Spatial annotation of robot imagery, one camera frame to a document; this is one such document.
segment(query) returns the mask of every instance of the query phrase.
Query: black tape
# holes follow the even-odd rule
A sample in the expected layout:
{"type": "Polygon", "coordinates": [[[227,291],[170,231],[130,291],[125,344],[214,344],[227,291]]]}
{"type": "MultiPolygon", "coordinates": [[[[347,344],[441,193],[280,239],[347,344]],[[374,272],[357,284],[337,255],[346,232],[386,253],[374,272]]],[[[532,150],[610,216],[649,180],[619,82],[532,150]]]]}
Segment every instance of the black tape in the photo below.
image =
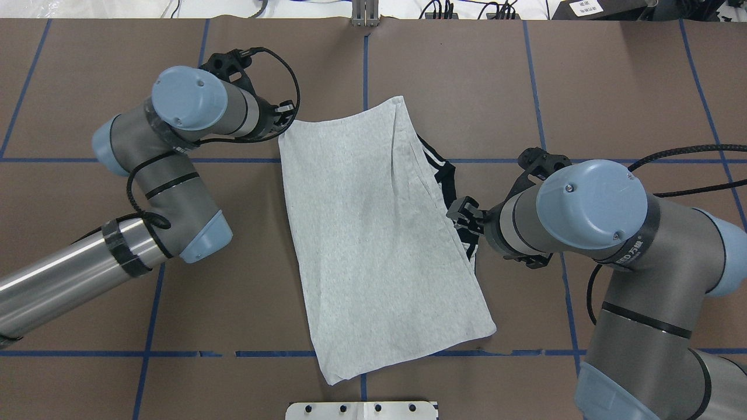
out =
{"type": "Polygon", "coordinates": [[[147,194],[145,194],[145,198],[148,200],[152,199],[153,197],[159,195],[160,193],[166,191],[169,188],[173,188],[183,182],[189,181],[190,179],[199,178],[199,174],[197,172],[188,173],[187,175],[182,175],[179,178],[172,179],[171,181],[159,185],[156,188],[153,188],[151,191],[148,191],[147,194]]]}
{"type": "Polygon", "coordinates": [[[700,407],[695,411],[695,413],[692,414],[687,420],[695,420],[698,417],[702,416],[703,413],[705,413],[705,409],[708,408],[708,404],[710,403],[710,395],[713,391],[712,384],[710,382],[710,372],[708,371],[708,367],[705,365],[705,362],[703,362],[703,359],[700,357],[700,355],[695,352],[692,348],[689,348],[687,350],[690,350],[690,353],[692,353],[693,356],[698,360],[698,363],[701,366],[701,369],[703,370],[703,379],[705,380],[705,392],[703,392],[703,401],[701,401],[700,407]]]}
{"type": "Polygon", "coordinates": [[[643,254],[651,248],[661,221],[661,208],[658,199],[648,195],[648,212],[643,226],[630,237],[614,255],[607,259],[595,260],[599,264],[609,265],[620,271],[631,271],[629,268],[643,254]]]}
{"type": "Polygon", "coordinates": [[[22,338],[23,337],[8,337],[8,336],[3,336],[2,334],[0,334],[0,343],[2,343],[2,342],[17,342],[17,341],[19,341],[22,338]]]}
{"type": "Polygon", "coordinates": [[[663,331],[677,337],[682,337],[683,339],[690,339],[690,337],[692,336],[692,331],[686,330],[683,327],[678,327],[676,325],[660,321],[656,318],[639,314],[638,312],[631,311],[630,309],[623,308],[622,306],[617,306],[607,301],[602,303],[602,309],[615,315],[622,316],[623,318],[630,319],[631,321],[635,321],[639,324],[648,325],[649,327],[655,328],[659,331],[663,331]]]}
{"type": "Polygon", "coordinates": [[[151,268],[145,265],[139,256],[132,253],[122,235],[120,224],[116,220],[104,223],[101,226],[101,233],[104,235],[104,242],[109,253],[130,277],[140,277],[151,271],[151,268]]]}

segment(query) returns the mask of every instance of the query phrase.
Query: wire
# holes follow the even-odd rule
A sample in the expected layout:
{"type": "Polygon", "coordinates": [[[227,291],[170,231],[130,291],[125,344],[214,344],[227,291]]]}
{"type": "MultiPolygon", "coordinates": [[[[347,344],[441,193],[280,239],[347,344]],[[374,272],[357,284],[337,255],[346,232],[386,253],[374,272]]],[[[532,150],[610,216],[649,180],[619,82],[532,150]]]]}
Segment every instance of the wire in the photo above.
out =
{"type": "Polygon", "coordinates": [[[179,10],[179,8],[182,6],[182,0],[177,0],[176,2],[176,9],[174,9],[173,12],[171,12],[170,19],[174,19],[174,15],[176,14],[176,11],[179,10]]]}
{"type": "Polygon", "coordinates": [[[491,5],[491,4],[495,6],[495,13],[498,14],[498,10],[499,10],[500,5],[498,3],[496,3],[495,1],[491,1],[491,2],[485,3],[485,5],[483,6],[483,9],[480,10],[480,14],[477,15],[477,19],[478,20],[481,17],[483,17],[483,13],[485,12],[485,9],[488,8],[488,6],[491,5]]]}
{"type": "Polygon", "coordinates": [[[252,16],[249,16],[250,19],[260,17],[264,13],[264,10],[267,9],[267,3],[269,0],[262,0],[262,6],[259,8],[259,11],[257,13],[254,13],[252,16]]]}
{"type": "Polygon", "coordinates": [[[586,287],[586,311],[589,313],[589,319],[592,320],[592,324],[597,324],[597,317],[594,316],[594,309],[592,308],[592,292],[594,291],[594,280],[599,274],[599,270],[602,268],[602,264],[597,264],[592,271],[591,277],[589,277],[589,284],[586,287]]]}
{"type": "MultiPolygon", "coordinates": [[[[147,161],[145,161],[145,162],[137,165],[132,171],[130,171],[129,176],[127,177],[126,192],[127,192],[127,200],[129,200],[130,206],[132,206],[132,208],[135,210],[135,213],[126,214],[126,215],[124,215],[122,217],[118,217],[118,218],[114,219],[114,220],[117,221],[117,223],[121,223],[124,220],[138,219],[139,218],[139,219],[143,219],[144,223],[148,223],[148,224],[153,225],[153,226],[155,226],[155,227],[157,227],[159,229],[170,229],[171,228],[171,222],[169,222],[169,220],[166,219],[164,216],[162,216],[162,215],[160,215],[158,213],[152,213],[150,211],[144,211],[140,207],[140,205],[137,204],[137,200],[135,199],[135,197],[134,197],[134,195],[132,193],[132,183],[133,183],[133,181],[135,179],[135,175],[137,175],[137,173],[140,172],[140,170],[142,170],[144,167],[146,167],[146,166],[148,166],[148,165],[150,165],[152,163],[155,163],[157,161],[160,161],[163,158],[168,158],[169,156],[175,155],[175,154],[176,154],[176,152],[174,152],[173,150],[170,151],[170,152],[161,153],[160,155],[155,156],[154,158],[148,159],[147,161]]],[[[91,236],[91,235],[93,235],[93,234],[95,234],[97,232],[100,232],[100,231],[101,231],[101,227],[97,227],[96,229],[94,229],[94,230],[86,233],[85,235],[81,236],[80,238],[78,238],[78,240],[75,241],[75,242],[78,242],[80,240],[88,238],[89,236],[91,236]]]]}
{"type": "Polygon", "coordinates": [[[256,47],[256,48],[249,49],[249,56],[252,56],[259,52],[265,52],[269,55],[272,55],[277,61],[280,62],[280,64],[283,65],[283,67],[285,67],[288,73],[291,74],[291,78],[293,79],[293,85],[296,88],[296,104],[295,104],[296,109],[293,115],[291,115],[291,118],[288,120],[288,123],[285,124],[285,127],[283,127],[279,132],[262,137],[260,139],[250,140],[250,139],[245,139],[245,138],[209,138],[205,140],[196,141],[195,144],[197,146],[202,146],[203,144],[207,144],[207,143],[261,143],[262,141],[267,141],[267,140],[272,140],[274,138],[277,138],[278,136],[286,132],[288,128],[291,126],[291,124],[293,123],[293,121],[295,121],[296,116],[298,115],[298,110],[301,107],[301,89],[298,86],[298,78],[296,78],[296,73],[293,71],[293,69],[291,69],[291,66],[289,66],[288,63],[286,63],[285,60],[283,60],[279,55],[277,55],[275,52],[269,49],[266,49],[264,47],[256,47]]]}
{"type": "Polygon", "coordinates": [[[428,7],[433,4],[433,18],[436,18],[436,4],[438,4],[438,12],[441,13],[441,0],[430,0],[428,4],[423,7],[423,10],[421,10],[421,15],[418,16],[418,19],[423,19],[423,16],[425,16],[425,11],[428,10],[428,7]]]}
{"type": "MultiPolygon", "coordinates": [[[[633,172],[645,164],[650,164],[653,161],[658,161],[659,159],[666,158],[669,156],[689,155],[690,153],[701,153],[701,152],[747,152],[747,145],[744,145],[744,144],[699,144],[697,146],[686,146],[686,147],[678,147],[677,149],[663,150],[662,152],[656,152],[644,158],[639,159],[638,161],[634,162],[631,166],[627,167],[627,170],[629,170],[630,172],[633,172]]],[[[707,193],[711,191],[727,190],[729,188],[741,187],[744,185],[747,185],[747,179],[741,179],[740,181],[727,182],[725,184],[709,185],[707,187],[693,188],[689,190],[672,191],[668,193],[655,193],[654,196],[662,197],[662,198],[681,197],[681,196],[692,195],[692,194],[707,193]]],[[[599,274],[599,269],[601,267],[602,267],[601,264],[597,264],[597,266],[594,267],[594,271],[592,271],[592,275],[589,277],[589,284],[586,287],[586,311],[589,313],[589,319],[592,321],[592,324],[594,325],[597,324],[597,318],[594,316],[594,310],[592,308],[592,292],[594,289],[594,281],[596,279],[597,274],[599,274]]]]}

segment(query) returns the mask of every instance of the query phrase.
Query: black trim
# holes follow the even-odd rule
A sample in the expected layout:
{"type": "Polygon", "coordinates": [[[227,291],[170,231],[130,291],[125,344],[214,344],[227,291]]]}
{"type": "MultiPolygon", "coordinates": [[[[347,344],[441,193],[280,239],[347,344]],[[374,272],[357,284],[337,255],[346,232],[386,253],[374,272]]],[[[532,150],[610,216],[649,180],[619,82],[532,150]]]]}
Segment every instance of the black trim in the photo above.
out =
{"type": "Polygon", "coordinates": [[[153,238],[153,241],[158,246],[158,249],[161,250],[161,252],[164,254],[164,256],[168,259],[174,258],[174,255],[169,252],[169,250],[166,248],[166,245],[164,245],[164,243],[161,242],[161,238],[159,238],[158,235],[155,234],[155,230],[153,230],[153,225],[145,222],[145,228],[148,229],[148,233],[150,234],[150,237],[153,238]]]}
{"type": "Polygon", "coordinates": [[[605,301],[604,303],[602,303],[602,309],[615,315],[622,316],[623,318],[630,319],[631,321],[635,321],[639,324],[648,325],[649,327],[656,328],[659,331],[663,331],[677,337],[682,337],[683,339],[689,339],[690,336],[692,336],[692,331],[690,330],[686,330],[682,327],[678,327],[664,321],[659,321],[658,319],[652,318],[650,316],[639,314],[638,312],[631,311],[630,309],[623,308],[622,306],[617,306],[613,303],[605,301]]]}
{"type": "Polygon", "coordinates": [[[705,362],[703,362],[703,359],[700,357],[700,355],[695,352],[692,348],[689,348],[687,350],[690,350],[690,353],[692,353],[693,356],[698,360],[698,363],[701,366],[701,369],[703,370],[703,379],[705,380],[705,392],[703,393],[703,401],[701,401],[700,407],[695,411],[695,413],[692,414],[687,420],[695,420],[698,417],[702,416],[703,413],[705,413],[705,409],[708,408],[708,404],[710,403],[710,395],[713,391],[712,384],[710,382],[710,373],[708,372],[708,367],[705,365],[705,362]]]}
{"type": "Polygon", "coordinates": [[[104,223],[101,226],[101,233],[104,235],[104,242],[109,249],[109,253],[130,277],[140,277],[152,270],[143,263],[139,256],[132,253],[124,235],[122,235],[120,224],[116,220],[109,220],[104,223]]]}
{"type": "Polygon", "coordinates": [[[22,338],[23,337],[8,337],[8,336],[3,336],[2,334],[0,334],[0,342],[17,342],[22,338]]]}
{"type": "Polygon", "coordinates": [[[741,371],[742,371],[742,373],[744,373],[744,374],[745,374],[745,376],[747,376],[747,371],[745,370],[745,368],[744,368],[744,367],[742,367],[742,365],[740,365],[739,363],[737,363],[737,362],[733,361],[732,359],[727,359],[726,357],[723,357],[723,356],[720,356],[720,357],[721,357],[721,358],[722,358],[723,360],[727,360],[727,361],[729,361],[729,362],[732,362],[732,363],[733,363],[733,364],[734,364],[734,365],[735,365],[735,366],[736,366],[736,367],[737,367],[737,368],[738,368],[739,370],[741,370],[741,371]]]}
{"type": "Polygon", "coordinates": [[[159,195],[160,193],[166,191],[169,188],[173,188],[183,182],[189,181],[190,179],[199,178],[199,174],[197,172],[188,173],[187,175],[182,175],[179,178],[172,179],[171,181],[159,185],[156,188],[153,188],[151,191],[148,191],[147,194],[145,194],[145,198],[148,200],[152,199],[153,197],[159,195]]]}
{"type": "MultiPolygon", "coordinates": [[[[701,213],[702,213],[702,214],[703,214],[703,215],[704,215],[705,217],[708,217],[708,220],[710,220],[711,224],[713,224],[713,227],[715,227],[715,228],[716,228],[716,231],[717,231],[717,232],[719,233],[719,238],[721,238],[721,243],[722,243],[722,244],[725,244],[725,242],[724,242],[724,235],[722,235],[722,234],[721,234],[721,230],[720,230],[720,229],[719,229],[719,227],[718,227],[718,226],[716,225],[716,222],[714,222],[714,221],[713,221],[713,219],[712,219],[712,218],[710,218],[710,215],[708,215],[708,214],[707,214],[707,213],[706,213],[705,211],[702,211],[701,209],[696,209],[695,207],[693,207],[692,209],[693,209],[693,210],[695,210],[695,211],[699,211],[699,212],[701,212],[701,213]]],[[[706,291],[705,291],[705,294],[709,294],[709,293],[711,293],[711,292],[712,292],[712,291],[713,291],[713,290],[714,290],[714,289],[715,289],[716,287],[718,287],[719,283],[721,282],[721,278],[723,278],[723,276],[724,276],[724,272],[726,271],[726,246],[723,246],[723,245],[722,245],[722,248],[724,249],[724,265],[723,265],[723,266],[722,266],[722,268],[721,268],[721,275],[719,276],[719,281],[717,281],[717,282],[716,282],[716,284],[715,284],[715,285],[713,285],[713,287],[711,287],[711,288],[709,288],[708,290],[706,290],[706,291]]]]}

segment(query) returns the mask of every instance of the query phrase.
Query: blue tape line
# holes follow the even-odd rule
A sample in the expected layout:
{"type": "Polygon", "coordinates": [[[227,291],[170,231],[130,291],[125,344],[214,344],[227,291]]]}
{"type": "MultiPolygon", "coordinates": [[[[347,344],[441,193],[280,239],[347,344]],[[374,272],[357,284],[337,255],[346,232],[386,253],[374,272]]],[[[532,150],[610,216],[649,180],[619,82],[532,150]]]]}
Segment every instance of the blue tape line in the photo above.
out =
{"type": "Polygon", "coordinates": [[[13,110],[13,116],[10,117],[10,124],[7,125],[7,131],[5,132],[5,138],[2,141],[2,146],[0,146],[0,158],[3,157],[5,154],[5,150],[7,149],[7,144],[10,141],[10,135],[13,134],[13,127],[16,125],[16,118],[18,118],[18,113],[21,111],[21,104],[23,104],[23,98],[26,96],[26,90],[28,89],[28,85],[31,83],[31,77],[34,75],[34,70],[37,68],[37,63],[39,62],[39,56],[42,53],[42,48],[44,47],[44,41],[46,41],[46,36],[49,33],[49,27],[52,25],[52,20],[47,19],[47,23],[44,26],[44,32],[42,32],[42,37],[39,40],[39,46],[37,46],[37,52],[34,54],[34,59],[31,61],[31,67],[28,68],[28,74],[26,74],[26,80],[23,82],[23,87],[21,88],[21,94],[18,95],[18,102],[16,102],[16,108],[13,110]]]}
{"type": "Polygon", "coordinates": [[[280,158],[194,158],[198,164],[278,164],[280,158]]]}
{"type": "Polygon", "coordinates": [[[140,380],[137,383],[137,394],[135,395],[135,405],[132,410],[132,420],[140,417],[140,405],[143,402],[143,390],[145,389],[145,377],[148,374],[148,356],[143,357],[143,365],[140,367],[140,380]]]}
{"type": "Polygon", "coordinates": [[[158,315],[158,303],[161,300],[161,287],[164,284],[164,273],[166,264],[161,264],[158,269],[158,280],[155,284],[155,293],[153,296],[153,307],[150,311],[150,322],[148,324],[148,336],[145,341],[145,355],[143,355],[143,365],[140,367],[140,380],[137,383],[137,394],[135,395],[135,406],[132,410],[132,420],[137,420],[140,416],[140,404],[143,402],[143,391],[145,390],[145,379],[148,374],[148,361],[150,359],[150,348],[153,343],[153,332],[155,331],[155,319],[158,315]]]}
{"type": "Polygon", "coordinates": [[[565,269],[565,256],[560,253],[560,265],[562,266],[562,283],[565,287],[565,310],[568,313],[568,328],[571,331],[571,346],[573,347],[573,360],[576,364],[576,375],[580,371],[581,358],[578,351],[578,338],[576,336],[576,321],[573,317],[573,303],[571,302],[571,288],[568,286],[568,271],[565,269]]]}
{"type": "Polygon", "coordinates": [[[148,357],[200,357],[202,351],[148,351],[148,357]]]}
{"type": "Polygon", "coordinates": [[[202,66],[202,61],[205,60],[205,45],[208,44],[208,32],[210,31],[210,19],[205,19],[205,28],[202,30],[202,43],[199,46],[199,58],[197,59],[197,66],[202,66]]]}
{"type": "Polygon", "coordinates": [[[447,159],[453,164],[515,164],[516,159],[504,158],[453,158],[447,159]]]}
{"type": "Polygon", "coordinates": [[[699,350],[710,354],[747,354],[747,348],[700,348],[699,350]]]}
{"type": "Polygon", "coordinates": [[[368,376],[361,374],[361,401],[368,401],[368,376]]]}
{"type": "Polygon", "coordinates": [[[45,164],[45,163],[56,163],[56,164],[92,164],[97,163],[96,158],[0,158],[0,162],[8,163],[23,163],[23,164],[45,164]]]}
{"type": "MultiPolygon", "coordinates": [[[[687,31],[685,30],[685,22],[680,19],[680,32],[682,33],[682,43],[685,46],[685,53],[687,54],[687,61],[690,64],[690,71],[692,71],[692,78],[695,80],[695,87],[698,89],[698,95],[701,98],[701,103],[703,104],[703,110],[705,111],[705,116],[708,119],[708,126],[710,127],[710,132],[713,135],[713,140],[716,142],[716,144],[721,144],[721,141],[719,139],[719,133],[716,130],[716,124],[713,122],[713,116],[710,113],[710,107],[708,106],[708,101],[705,99],[705,92],[703,92],[703,87],[701,86],[700,78],[698,77],[698,70],[695,68],[695,61],[692,59],[692,52],[690,51],[690,42],[687,39],[687,31]]],[[[729,170],[729,163],[726,161],[726,154],[724,154],[723,151],[719,151],[719,155],[721,156],[722,163],[724,165],[724,172],[726,172],[726,179],[729,182],[734,182],[734,178],[731,176],[731,171],[729,170]]],[[[742,221],[742,227],[743,229],[747,230],[747,217],[745,217],[744,209],[742,208],[742,202],[740,200],[739,194],[737,193],[737,190],[735,188],[731,189],[731,194],[734,196],[734,203],[737,205],[737,211],[740,214],[740,220],[742,221]]]]}
{"type": "Polygon", "coordinates": [[[236,357],[316,357],[313,350],[237,351],[236,357]]]}
{"type": "Polygon", "coordinates": [[[143,351],[118,350],[3,350],[0,357],[143,357],[143,351]]]}
{"type": "Polygon", "coordinates": [[[529,77],[532,81],[532,94],[534,95],[534,111],[537,114],[537,127],[539,128],[539,144],[547,150],[548,147],[545,144],[545,127],[542,124],[542,113],[539,111],[539,94],[537,93],[537,81],[534,77],[534,62],[532,61],[532,47],[529,42],[529,27],[527,21],[522,20],[521,24],[524,26],[524,44],[527,46],[527,62],[529,64],[529,77]]]}
{"type": "Polygon", "coordinates": [[[363,37],[363,111],[368,110],[368,34],[363,37]]]}
{"type": "MultiPolygon", "coordinates": [[[[596,158],[572,159],[577,164],[591,161],[596,158]]],[[[516,164],[514,158],[448,158],[454,164],[516,164]]],[[[619,164],[632,164],[638,159],[614,159],[605,160],[619,164]]],[[[730,164],[747,164],[747,159],[726,159],[730,164]]],[[[84,163],[94,164],[99,161],[96,158],[0,158],[0,163],[84,163]]],[[[192,162],[198,164],[278,164],[280,158],[193,158],[192,162]]],[[[650,164],[723,164],[722,159],[660,159],[650,164]]]]}

